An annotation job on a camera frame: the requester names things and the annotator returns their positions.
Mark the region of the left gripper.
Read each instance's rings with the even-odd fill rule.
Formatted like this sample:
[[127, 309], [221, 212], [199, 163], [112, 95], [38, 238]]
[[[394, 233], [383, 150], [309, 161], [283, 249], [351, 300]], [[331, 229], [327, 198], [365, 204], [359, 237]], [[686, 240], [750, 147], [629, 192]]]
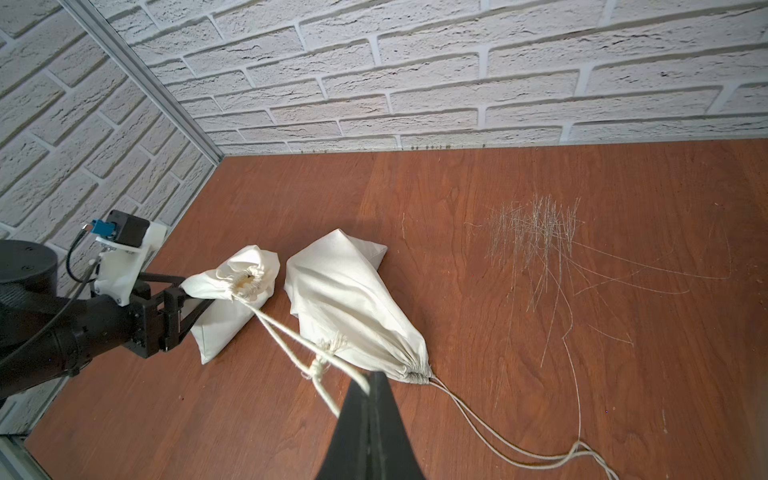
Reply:
[[189, 298], [183, 277], [140, 273], [127, 307], [132, 333], [125, 347], [142, 358], [178, 346], [214, 302]]

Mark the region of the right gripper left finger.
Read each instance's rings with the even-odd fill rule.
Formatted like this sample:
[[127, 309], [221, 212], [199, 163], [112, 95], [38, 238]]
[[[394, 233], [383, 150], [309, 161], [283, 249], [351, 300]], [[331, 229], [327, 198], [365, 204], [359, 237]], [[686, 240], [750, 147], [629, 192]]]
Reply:
[[368, 450], [368, 395], [351, 384], [316, 479], [366, 479]]

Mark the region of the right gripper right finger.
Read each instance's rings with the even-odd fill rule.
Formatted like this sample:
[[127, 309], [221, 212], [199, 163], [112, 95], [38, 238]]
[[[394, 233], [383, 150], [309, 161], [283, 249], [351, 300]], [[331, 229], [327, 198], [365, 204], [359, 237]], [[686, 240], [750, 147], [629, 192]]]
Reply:
[[367, 478], [424, 480], [387, 376], [373, 372], [369, 385]]

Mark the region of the cream cloth bag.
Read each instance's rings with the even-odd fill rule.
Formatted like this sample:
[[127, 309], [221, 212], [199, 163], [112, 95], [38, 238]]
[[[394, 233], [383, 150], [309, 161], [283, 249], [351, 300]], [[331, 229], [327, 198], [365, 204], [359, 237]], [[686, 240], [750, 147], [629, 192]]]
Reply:
[[[369, 381], [373, 372], [392, 380], [447, 386], [432, 372], [423, 335], [394, 301], [378, 274], [384, 245], [336, 229], [287, 261], [285, 290], [302, 337], [333, 342], [336, 355]], [[350, 378], [327, 367], [323, 386], [342, 409]]]
[[248, 245], [225, 260], [217, 268], [192, 275], [182, 284], [182, 291], [196, 307], [206, 307], [194, 322], [192, 334], [203, 365], [223, 352], [244, 326], [257, 319], [302, 376], [309, 380], [331, 413], [338, 417], [341, 409], [323, 386], [323, 376], [331, 366], [347, 375], [368, 394], [369, 381], [355, 367], [336, 355], [333, 343], [316, 343], [262, 311], [275, 291], [280, 272], [277, 253]]

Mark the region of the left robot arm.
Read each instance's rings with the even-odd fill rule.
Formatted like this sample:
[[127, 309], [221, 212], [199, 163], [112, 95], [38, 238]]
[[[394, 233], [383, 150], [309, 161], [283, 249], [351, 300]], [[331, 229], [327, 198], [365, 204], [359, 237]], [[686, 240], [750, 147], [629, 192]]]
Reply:
[[77, 375], [124, 347], [141, 358], [180, 345], [211, 307], [180, 278], [140, 273], [125, 306], [108, 295], [59, 297], [58, 258], [29, 241], [1, 243], [1, 397]]

